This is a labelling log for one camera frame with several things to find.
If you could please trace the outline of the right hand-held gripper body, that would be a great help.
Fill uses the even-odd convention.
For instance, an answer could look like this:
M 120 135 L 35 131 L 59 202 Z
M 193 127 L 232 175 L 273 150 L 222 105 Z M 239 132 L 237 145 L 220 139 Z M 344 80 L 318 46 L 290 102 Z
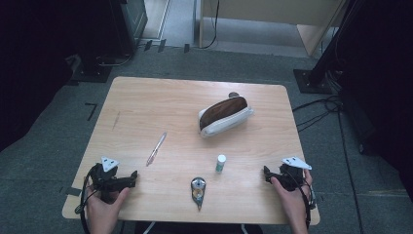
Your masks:
M 303 171 L 311 169 L 309 164 L 298 157 L 283 158 L 279 182 L 285 190 L 293 191 L 305 183 Z

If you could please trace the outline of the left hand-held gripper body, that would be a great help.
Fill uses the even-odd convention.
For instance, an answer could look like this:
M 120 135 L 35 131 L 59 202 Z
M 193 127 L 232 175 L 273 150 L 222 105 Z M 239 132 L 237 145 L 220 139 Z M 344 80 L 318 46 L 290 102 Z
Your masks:
M 106 203 L 113 203 L 112 195 L 121 192 L 126 187 L 131 187 L 131 176 L 116 177 L 119 162 L 114 159 L 101 157 L 101 162 L 96 163 L 90 170 L 93 189 L 100 192 L 100 199 Z

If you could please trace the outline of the clear pink pen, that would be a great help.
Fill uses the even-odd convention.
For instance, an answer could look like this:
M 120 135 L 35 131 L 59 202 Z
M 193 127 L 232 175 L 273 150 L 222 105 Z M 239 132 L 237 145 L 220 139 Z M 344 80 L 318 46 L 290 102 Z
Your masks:
M 158 140 L 156 146 L 154 147 L 154 149 L 152 150 L 150 156 L 149 156 L 148 159 L 147 159 L 146 167 L 149 167 L 149 166 L 153 163 L 153 161 L 154 161 L 156 155 L 158 154 L 158 151 L 159 151 L 160 147 L 162 146 L 163 142 L 165 141 L 167 135 L 168 135 L 167 132 L 164 132 L 164 133 L 161 135 L 161 137 L 160 137 L 160 139 Z

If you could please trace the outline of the white glue stick green label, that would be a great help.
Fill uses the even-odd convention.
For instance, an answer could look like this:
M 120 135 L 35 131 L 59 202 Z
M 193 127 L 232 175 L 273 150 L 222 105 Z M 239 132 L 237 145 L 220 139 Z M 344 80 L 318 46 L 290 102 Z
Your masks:
M 226 163 L 226 156 L 223 154 L 220 154 L 217 156 L 217 161 L 216 161 L 216 166 L 215 166 L 215 171 L 217 173 L 221 173 L 224 169 Z

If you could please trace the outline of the white pencil case brown lining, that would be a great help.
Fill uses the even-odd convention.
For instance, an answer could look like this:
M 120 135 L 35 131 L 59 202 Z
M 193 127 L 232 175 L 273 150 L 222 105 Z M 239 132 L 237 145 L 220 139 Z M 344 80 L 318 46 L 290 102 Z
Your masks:
M 202 137 L 212 137 L 237 127 L 254 113 L 242 96 L 227 97 L 198 114 Z

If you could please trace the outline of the person's right hand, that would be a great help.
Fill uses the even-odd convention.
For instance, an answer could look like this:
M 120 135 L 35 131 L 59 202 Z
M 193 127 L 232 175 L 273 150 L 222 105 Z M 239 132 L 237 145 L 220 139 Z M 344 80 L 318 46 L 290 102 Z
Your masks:
M 303 195 L 306 195 L 308 199 L 311 198 L 311 189 L 313 179 L 310 171 L 304 171 L 304 178 L 308 182 L 307 185 L 303 185 L 300 189 L 294 191 L 285 190 L 280 182 L 276 179 L 273 180 L 273 186 L 282 201 L 282 208 L 290 223 L 305 223 L 306 224 L 306 205 L 304 203 Z

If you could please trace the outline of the person's left hand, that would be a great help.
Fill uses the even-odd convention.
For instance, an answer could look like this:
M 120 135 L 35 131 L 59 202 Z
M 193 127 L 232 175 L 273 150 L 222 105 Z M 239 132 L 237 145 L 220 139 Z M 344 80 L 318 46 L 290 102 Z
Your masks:
M 123 203 L 130 194 L 130 189 L 124 188 L 121 192 L 115 194 L 115 202 L 107 204 L 96 195 L 93 195 L 93 190 L 88 186 L 87 192 L 89 200 L 87 202 L 87 216 L 89 225 L 116 225 L 119 212 Z

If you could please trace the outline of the black slanted stand with base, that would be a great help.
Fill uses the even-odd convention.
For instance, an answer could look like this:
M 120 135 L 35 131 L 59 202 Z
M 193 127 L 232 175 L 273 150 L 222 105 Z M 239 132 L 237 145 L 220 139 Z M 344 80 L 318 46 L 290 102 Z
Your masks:
M 306 94 L 330 94 L 331 88 L 328 83 L 328 72 L 334 68 L 335 65 L 340 63 L 337 58 L 337 43 L 340 39 L 341 33 L 346 29 L 348 25 L 348 18 L 353 15 L 354 5 L 357 0 L 340 0 L 341 8 L 336 11 L 335 18 L 332 19 L 329 25 L 319 32 L 309 26 L 305 27 L 307 32 L 312 32 L 313 36 L 324 35 L 330 27 L 333 26 L 333 22 L 339 21 L 338 29 L 332 36 L 330 43 L 325 48 L 319 61 L 312 70 L 294 69 L 294 77 L 301 93 Z

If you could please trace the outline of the black flat stand base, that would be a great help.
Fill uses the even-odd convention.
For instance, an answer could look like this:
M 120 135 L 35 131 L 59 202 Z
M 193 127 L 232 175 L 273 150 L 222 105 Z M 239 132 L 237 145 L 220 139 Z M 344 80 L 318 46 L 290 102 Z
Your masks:
M 79 56 L 80 63 L 72 75 L 77 82 L 106 83 L 111 72 L 111 66 L 100 64 L 95 56 Z

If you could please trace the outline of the black cabinet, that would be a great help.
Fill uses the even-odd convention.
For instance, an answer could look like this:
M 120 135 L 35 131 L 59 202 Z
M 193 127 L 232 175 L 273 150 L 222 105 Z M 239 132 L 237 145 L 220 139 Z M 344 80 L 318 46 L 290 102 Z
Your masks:
M 144 0 L 83 0 L 80 10 L 83 63 L 99 66 L 134 54 L 148 21 Z

